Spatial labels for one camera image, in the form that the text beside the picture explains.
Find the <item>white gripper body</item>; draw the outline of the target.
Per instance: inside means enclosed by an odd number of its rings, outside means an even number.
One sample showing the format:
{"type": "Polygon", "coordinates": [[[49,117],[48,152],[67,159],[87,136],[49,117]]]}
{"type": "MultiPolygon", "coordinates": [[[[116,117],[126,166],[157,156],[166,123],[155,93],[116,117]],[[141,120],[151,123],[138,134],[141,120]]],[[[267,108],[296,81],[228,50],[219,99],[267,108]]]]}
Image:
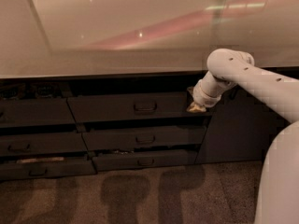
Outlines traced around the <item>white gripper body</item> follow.
{"type": "Polygon", "coordinates": [[[204,90],[202,88],[202,81],[199,80],[193,87],[192,98],[197,105],[205,108],[210,108],[217,104],[217,102],[221,99],[221,96],[211,97],[204,93],[204,90]]]}

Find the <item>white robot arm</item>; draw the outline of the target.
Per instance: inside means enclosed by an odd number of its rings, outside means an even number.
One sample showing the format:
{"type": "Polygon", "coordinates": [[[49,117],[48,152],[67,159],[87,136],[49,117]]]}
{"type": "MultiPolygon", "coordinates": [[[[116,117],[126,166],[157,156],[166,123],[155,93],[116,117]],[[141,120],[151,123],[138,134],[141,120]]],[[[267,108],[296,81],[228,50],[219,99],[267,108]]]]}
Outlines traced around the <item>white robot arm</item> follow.
{"type": "Polygon", "coordinates": [[[267,151],[254,224],[299,224],[299,80],[259,68],[250,54],[232,49],[212,51],[206,66],[192,89],[200,109],[238,85],[290,123],[267,151]]]}

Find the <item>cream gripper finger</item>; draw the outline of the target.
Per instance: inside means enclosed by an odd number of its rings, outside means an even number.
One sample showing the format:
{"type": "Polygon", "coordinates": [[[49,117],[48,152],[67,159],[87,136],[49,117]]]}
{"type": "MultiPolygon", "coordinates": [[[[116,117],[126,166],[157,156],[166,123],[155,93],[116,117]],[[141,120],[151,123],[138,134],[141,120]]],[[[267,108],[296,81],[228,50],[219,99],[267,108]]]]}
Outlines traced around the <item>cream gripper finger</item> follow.
{"type": "Polygon", "coordinates": [[[187,111],[190,113],[204,113],[206,112],[206,108],[204,106],[200,106],[195,102],[192,102],[188,107],[187,111]]]}

